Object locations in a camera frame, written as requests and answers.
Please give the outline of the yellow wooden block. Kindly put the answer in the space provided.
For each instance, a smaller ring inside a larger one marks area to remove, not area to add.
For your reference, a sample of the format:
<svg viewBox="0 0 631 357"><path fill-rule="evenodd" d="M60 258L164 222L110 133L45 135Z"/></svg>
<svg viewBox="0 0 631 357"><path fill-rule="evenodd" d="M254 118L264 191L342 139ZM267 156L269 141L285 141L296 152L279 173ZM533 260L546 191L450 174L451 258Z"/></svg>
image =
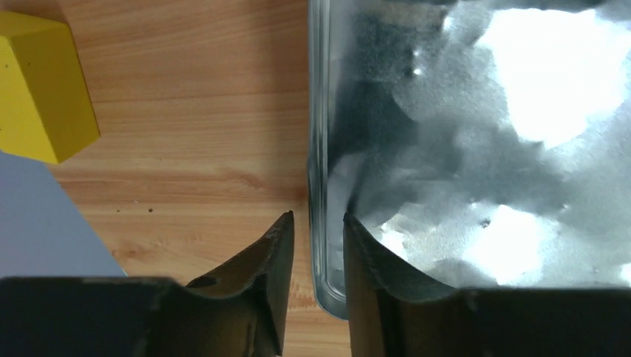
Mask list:
<svg viewBox="0 0 631 357"><path fill-rule="evenodd" d="M70 27L1 12L1 151L59 164L99 137Z"/></svg>

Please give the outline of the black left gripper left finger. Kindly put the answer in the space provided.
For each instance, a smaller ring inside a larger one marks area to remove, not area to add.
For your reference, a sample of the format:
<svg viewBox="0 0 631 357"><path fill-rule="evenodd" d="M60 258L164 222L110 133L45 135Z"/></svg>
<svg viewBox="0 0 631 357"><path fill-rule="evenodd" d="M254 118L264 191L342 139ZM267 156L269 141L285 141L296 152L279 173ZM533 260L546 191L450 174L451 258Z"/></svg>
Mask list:
<svg viewBox="0 0 631 357"><path fill-rule="evenodd" d="M7 277L3 356L281 356L293 212L186 285L166 277Z"/></svg>

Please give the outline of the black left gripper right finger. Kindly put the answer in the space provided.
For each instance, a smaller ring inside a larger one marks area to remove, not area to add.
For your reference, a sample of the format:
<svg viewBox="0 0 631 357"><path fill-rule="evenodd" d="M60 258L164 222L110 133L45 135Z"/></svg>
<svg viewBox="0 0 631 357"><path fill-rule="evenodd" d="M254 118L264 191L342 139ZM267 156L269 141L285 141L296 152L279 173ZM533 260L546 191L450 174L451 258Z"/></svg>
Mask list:
<svg viewBox="0 0 631 357"><path fill-rule="evenodd" d="M344 217L354 356L628 356L629 289L455 289Z"/></svg>

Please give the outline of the silver metal tin lid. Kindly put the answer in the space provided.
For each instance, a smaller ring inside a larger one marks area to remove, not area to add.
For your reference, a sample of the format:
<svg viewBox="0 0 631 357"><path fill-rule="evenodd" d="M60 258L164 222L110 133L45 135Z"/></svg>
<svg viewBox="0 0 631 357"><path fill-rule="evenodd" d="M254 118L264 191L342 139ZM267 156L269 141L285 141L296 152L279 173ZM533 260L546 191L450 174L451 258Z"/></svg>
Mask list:
<svg viewBox="0 0 631 357"><path fill-rule="evenodd" d="M628 1L311 1L315 298L353 214L441 283L630 284Z"/></svg>

